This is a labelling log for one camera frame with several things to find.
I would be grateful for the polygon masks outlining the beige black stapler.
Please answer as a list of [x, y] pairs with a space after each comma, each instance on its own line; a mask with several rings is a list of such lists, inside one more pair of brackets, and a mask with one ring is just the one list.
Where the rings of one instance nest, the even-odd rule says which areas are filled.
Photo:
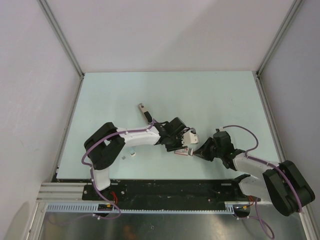
[[141, 111], [142, 115], [144, 116], [146, 122], [150, 125], [153, 122], [153, 117], [148, 111], [148, 109], [144, 106], [143, 103], [139, 103], [138, 108]]

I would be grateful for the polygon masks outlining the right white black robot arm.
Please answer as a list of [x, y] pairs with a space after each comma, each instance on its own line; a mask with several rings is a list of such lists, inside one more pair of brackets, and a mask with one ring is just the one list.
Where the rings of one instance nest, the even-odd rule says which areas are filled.
[[226, 131], [218, 131], [196, 151], [194, 156], [212, 162], [220, 159], [227, 169], [242, 172], [230, 188], [231, 196], [242, 201], [247, 196], [271, 202], [284, 216], [302, 211], [316, 198], [297, 166], [290, 160], [270, 162], [249, 155], [232, 144]]

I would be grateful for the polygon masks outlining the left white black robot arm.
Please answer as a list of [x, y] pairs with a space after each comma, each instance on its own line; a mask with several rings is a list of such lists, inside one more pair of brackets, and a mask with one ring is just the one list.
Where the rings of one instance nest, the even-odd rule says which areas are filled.
[[180, 118], [158, 122], [155, 119], [146, 127], [118, 128], [112, 122], [105, 123], [85, 143], [82, 164], [90, 167], [93, 194], [105, 200], [111, 193], [110, 166], [125, 148], [141, 145], [163, 145], [167, 152], [185, 149], [193, 144], [196, 130], [187, 127]]

